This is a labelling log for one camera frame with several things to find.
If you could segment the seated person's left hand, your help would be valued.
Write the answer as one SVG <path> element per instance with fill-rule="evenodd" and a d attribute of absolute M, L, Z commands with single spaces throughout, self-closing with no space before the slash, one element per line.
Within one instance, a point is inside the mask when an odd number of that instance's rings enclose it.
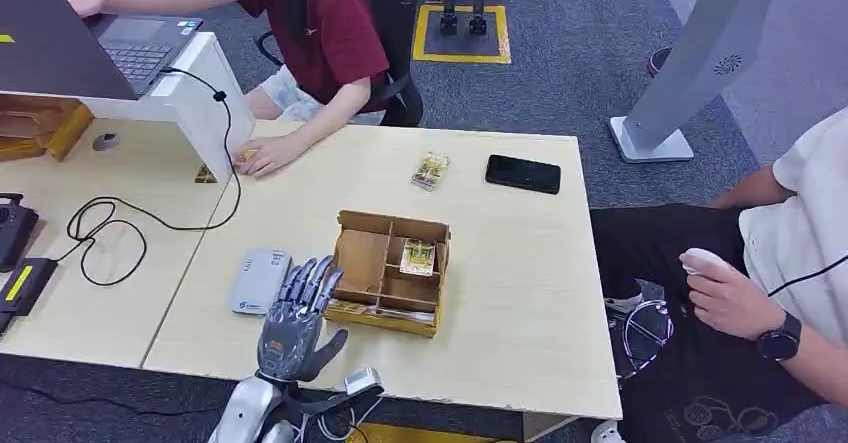
<path fill-rule="evenodd" d="M 750 341 L 783 326 L 785 311 L 734 267 L 690 253 L 681 254 L 679 259 L 694 271 L 686 279 L 689 300 L 703 323 Z"/>

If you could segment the laptop person's left hand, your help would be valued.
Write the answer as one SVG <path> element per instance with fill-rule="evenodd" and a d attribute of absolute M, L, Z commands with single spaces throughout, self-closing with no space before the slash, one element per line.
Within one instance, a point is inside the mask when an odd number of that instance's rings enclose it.
<path fill-rule="evenodd" d="M 261 178 L 293 162 L 307 149 L 294 136 L 256 138 L 237 151 L 235 169 L 241 175 Z"/>

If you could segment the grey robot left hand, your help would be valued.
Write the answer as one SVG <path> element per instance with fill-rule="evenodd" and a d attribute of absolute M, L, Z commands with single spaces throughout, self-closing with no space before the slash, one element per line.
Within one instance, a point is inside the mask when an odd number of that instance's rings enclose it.
<path fill-rule="evenodd" d="M 310 382 L 344 348 L 348 338 L 344 329 L 317 346 L 325 311 L 342 276 L 332 255 L 311 258 L 286 272 L 257 343 L 258 377 Z"/>

